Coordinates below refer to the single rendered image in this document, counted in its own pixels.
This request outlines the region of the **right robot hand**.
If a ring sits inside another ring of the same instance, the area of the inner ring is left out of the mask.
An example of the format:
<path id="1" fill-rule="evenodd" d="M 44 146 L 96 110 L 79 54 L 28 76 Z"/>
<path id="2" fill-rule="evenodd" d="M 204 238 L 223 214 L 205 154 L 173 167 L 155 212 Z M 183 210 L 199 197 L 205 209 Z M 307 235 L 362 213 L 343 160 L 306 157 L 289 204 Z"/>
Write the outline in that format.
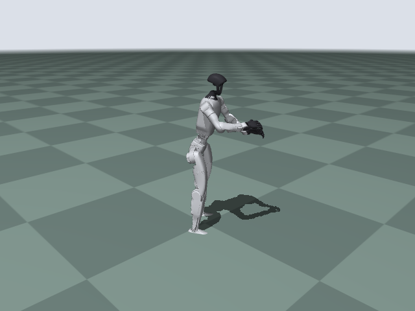
<path id="1" fill-rule="evenodd" d="M 263 130 L 262 125 L 258 121 L 253 121 L 252 119 L 248 122 L 245 122 L 248 126 L 245 127 L 243 130 L 249 130 L 250 128 L 261 128 Z"/>

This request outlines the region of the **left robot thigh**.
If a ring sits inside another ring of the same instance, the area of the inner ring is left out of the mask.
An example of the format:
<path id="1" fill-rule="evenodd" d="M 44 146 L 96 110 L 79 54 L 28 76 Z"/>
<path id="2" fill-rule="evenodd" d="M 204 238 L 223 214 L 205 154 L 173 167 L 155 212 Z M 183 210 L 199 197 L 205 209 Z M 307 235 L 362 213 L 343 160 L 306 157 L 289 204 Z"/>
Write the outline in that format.
<path id="1" fill-rule="evenodd" d="M 212 167 L 212 153 L 211 153 L 211 147 L 209 144 L 207 144 L 207 147 L 205 149 L 205 151 L 202 153 L 203 154 L 203 158 L 206 164 L 206 168 L 207 168 L 207 180 L 209 179 L 209 176 L 211 174 L 211 167 Z M 197 187 L 197 184 L 194 180 L 194 184 L 195 187 Z M 197 187 L 198 188 L 198 187 Z"/>

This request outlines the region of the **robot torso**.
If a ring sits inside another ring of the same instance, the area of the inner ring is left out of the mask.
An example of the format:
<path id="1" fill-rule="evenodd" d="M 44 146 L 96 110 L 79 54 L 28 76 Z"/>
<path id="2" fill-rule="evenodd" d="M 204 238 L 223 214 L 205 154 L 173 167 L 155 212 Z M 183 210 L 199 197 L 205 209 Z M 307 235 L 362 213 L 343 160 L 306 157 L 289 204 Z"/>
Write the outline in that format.
<path id="1" fill-rule="evenodd" d="M 216 96 L 217 97 L 217 96 Z M 207 147 L 207 139 L 210 135 L 213 134 L 215 127 L 212 125 L 212 123 L 209 121 L 209 119 L 201 112 L 200 106 L 205 102 L 208 101 L 213 106 L 213 111 L 217 114 L 218 118 L 221 112 L 221 99 L 219 97 L 218 100 L 213 100 L 211 98 L 215 97 L 208 97 L 203 98 L 199 105 L 198 110 L 198 117 L 196 121 L 196 133 L 199 133 L 197 137 L 192 141 L 189 151 L 191 148 L 196 147 L 197 151 L 200 151 L 203 153 Z"/>

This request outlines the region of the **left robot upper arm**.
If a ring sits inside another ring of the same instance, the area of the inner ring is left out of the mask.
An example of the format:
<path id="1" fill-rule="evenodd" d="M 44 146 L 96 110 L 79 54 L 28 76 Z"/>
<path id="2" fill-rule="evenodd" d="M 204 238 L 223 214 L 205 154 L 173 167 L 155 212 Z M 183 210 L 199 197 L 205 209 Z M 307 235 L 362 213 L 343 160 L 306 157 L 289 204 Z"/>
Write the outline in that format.
<path id="1" fill-rule="evenodd" d="M 227 123 L 231 123 L 232 120 L 234 120 L 235 118 L 233 117 L 232 114 L 229 113 L 227 106 L 224 103 L 224 99 L 221 96 L 218 96 L 221 99 L 221 113 L 223 114 L 223 116 L 225 117 L 225 121 Z"/>

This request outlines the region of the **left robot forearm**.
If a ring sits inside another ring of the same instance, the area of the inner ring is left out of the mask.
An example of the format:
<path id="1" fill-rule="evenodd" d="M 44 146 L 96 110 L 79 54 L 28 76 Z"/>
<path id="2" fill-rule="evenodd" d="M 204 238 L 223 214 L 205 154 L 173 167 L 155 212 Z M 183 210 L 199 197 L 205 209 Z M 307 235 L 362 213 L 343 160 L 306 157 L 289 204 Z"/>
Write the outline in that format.
<path id="1" fill-rule="evenodd" d="M 234 117 L 234 116 L 233 116 Z M 235 118 L 235 117 L 234 117 Z M 237 124 L 237 123 L 240 123 L 239 122 L 239 120 L 237 120 L 236 118 L 234 119 L 234 120 L 232 120 L 232 124 Z M 243 134 L 243 135 L 247 135 L 247 132 L 246 131 L 241 131 L 241 133 Z"/>

